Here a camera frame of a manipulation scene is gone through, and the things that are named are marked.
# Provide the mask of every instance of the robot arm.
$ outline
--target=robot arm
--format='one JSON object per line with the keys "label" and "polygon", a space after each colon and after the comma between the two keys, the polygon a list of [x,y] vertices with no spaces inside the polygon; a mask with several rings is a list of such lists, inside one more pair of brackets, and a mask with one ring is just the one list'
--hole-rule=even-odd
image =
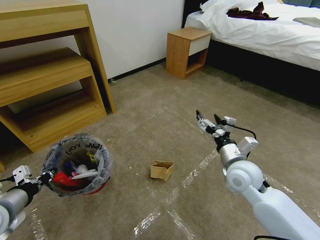
{"label": "robot arm", "polygon": [[15,182],[16,186],[0,194],[0,240],[5,240],[26,218],[24,208],[31,203],[33,196],[53,177],[53,172],[44,172],[35,179],[30,179],[31,170],[22,165],[12,172],[6,181]]}
{"label": "robot arm", "polygon": [[216,115],[215,118],[217,124],[204,119],[197,110],[198,126],[212,134],[217,143],[228,189],[240,192],[247,199],[254,215],[271,236],[290,240],[320,239],[320,228],[312,219],[285,193],[272,188],[256,164],[247,161],[250,151],[258,145],[257,140],[245,137],[236,144],[229,138],[236,120],[229,117],[221,120]]}

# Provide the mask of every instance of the brown paper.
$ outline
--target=brown paper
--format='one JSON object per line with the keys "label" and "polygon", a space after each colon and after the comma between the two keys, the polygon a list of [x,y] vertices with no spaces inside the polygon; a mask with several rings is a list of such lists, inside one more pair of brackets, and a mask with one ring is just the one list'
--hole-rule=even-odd
{"label": "brown paper", "polygon": [[166,182],[172,173],[173,162],[156,160],[153,162],[154,164],[151,165],[150,177],[161,178]]}

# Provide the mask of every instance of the plastic bag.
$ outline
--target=plastic bag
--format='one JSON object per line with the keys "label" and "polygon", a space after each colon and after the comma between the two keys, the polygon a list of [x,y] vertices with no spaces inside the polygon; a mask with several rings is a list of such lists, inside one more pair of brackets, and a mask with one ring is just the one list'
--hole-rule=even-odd
{"label": "plastic bag", "polygon": [[90,161],[87,152],[94,155],[94,159],[98,162],[98,176],[83,189],[69,191],[53,182],[49,182],[49,189],[60,196],[92,194],[100,190],[111,176],[113,160],[103,142],[87,133],[81,133],[54,144],[43,163],[43,171],[51,169],[57,169],[58,172],[63,171],[63,166],[68,161]]}

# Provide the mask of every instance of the nightstand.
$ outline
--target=nightstand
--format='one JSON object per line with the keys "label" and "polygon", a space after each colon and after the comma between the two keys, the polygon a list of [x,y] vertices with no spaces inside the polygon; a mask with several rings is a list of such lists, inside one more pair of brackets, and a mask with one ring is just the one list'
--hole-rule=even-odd
{"label": "nightstand", "polygon": [[168,33],[166,71],[185,79],[203,69],[211,32],[193,27]]}

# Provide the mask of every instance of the bed frame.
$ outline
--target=bed frame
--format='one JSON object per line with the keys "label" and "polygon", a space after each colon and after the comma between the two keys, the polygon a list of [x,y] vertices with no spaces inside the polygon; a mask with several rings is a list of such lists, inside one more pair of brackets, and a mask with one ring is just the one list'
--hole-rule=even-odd
{"label": "bed frame", "polygon": [[[206,0],[185,0],[182,27],[190,13],[201,10]],[[266,87],[282,95],[320,105],[320,71],[210,40],[206,65]]]}

